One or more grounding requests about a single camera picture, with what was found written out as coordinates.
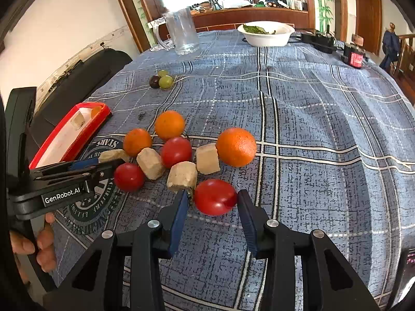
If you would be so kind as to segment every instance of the glass mug handle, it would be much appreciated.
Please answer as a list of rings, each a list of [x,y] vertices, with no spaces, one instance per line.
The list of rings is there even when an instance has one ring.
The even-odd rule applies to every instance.
[[[158,26],[160,26],[161,24],[165,24],[165,18],[163,18],[163,17],[158,18],[157,20],[154,21],[153,33],[154,33],[154,36],[156,37],[156,40],[159,43],[159,45],[161,45],[164,49],[169,51],[171,48],[164,44],[164,42],[160,38],[160,34],[158,33]]]

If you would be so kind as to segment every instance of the metal bolt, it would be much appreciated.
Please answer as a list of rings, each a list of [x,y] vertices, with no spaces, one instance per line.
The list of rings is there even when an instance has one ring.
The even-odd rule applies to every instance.
[[[105,230],[102,232],[102,238],[111,238],[114,235],[112,230]]]
[[[323,232],[323,230],[316,229],[316,230],[314,230],[314,231],[313,231],[313,235],[314,235],[316,238],[323,238],[323,237],[324,237],[324,235],[325,235],[325,233]]]
[[[150,228],[157,228],[160,225],[160,222],[157,220],[151,220],[147,224]]]
[[[272,228],[275,228],[275,227],[278,227],[278,225],[280,224],[277,220],[274,220],[273,218],[271,218],[271,219],[269,219],[267,222],[266,222],[266,224],[269,226],[269,227],[272,227]]]

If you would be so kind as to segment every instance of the glass mug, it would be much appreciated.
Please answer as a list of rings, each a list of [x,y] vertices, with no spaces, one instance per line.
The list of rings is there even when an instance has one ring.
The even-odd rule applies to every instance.
[[[194,53],[199,49],[199,37],[189,7],[164,13],[162,18],[154,22],[153,33],[157,42],[164,49],[170,50],[171,47],[163,43],[158,33],[158,26],[164,23],[174,43],[177,55]]]

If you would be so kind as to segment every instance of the small orange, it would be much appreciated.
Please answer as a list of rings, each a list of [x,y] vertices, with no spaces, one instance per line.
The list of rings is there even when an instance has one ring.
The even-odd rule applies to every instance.
[[[124,138],[122,148],[131,157],[136,157],[143,148],[151,147],[153,139],[145,129],[133,129]]]
[[[173,110],[160,114],[154,124],[156,134],[164,141],[179,137],[183,133],[184,127],[184,118],[180,113]]]
[[[91,119],[94,119],[94,117],[101,111],[101,106],[97,105],[96,107],[92,108],[91,111]]]
[[[257,142],[247,130],[231,127],[219,135],[216,149],[219,158],[225,164],[243,167],[254,159],[257,152]]]

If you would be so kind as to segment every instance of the beige cube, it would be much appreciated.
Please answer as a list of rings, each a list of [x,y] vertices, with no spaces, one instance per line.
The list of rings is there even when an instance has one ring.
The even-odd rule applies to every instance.
[[[175,164],[169,173],[167,179],[167,188],[173,192],[186,189],[193,193],[198,182],[198,170],[196,165],[190,161],[183,161]]]
[[[106,162],[114,159],[123,159],[125,162],[129,162],[129,156],[124,150],[104,151],[99,156],[98,162]]]
[[[71,118],[71,124],[76,130],[79,130],[84,123],[85,118],[79,111]]]
[[[196,148],[196,166],[202,174],[220,171],[219,157],[214,143]]]
[[[165,171],[161,156],[149,147],[143,148],[137,155],[137,163],[150,180],[158,179]]]

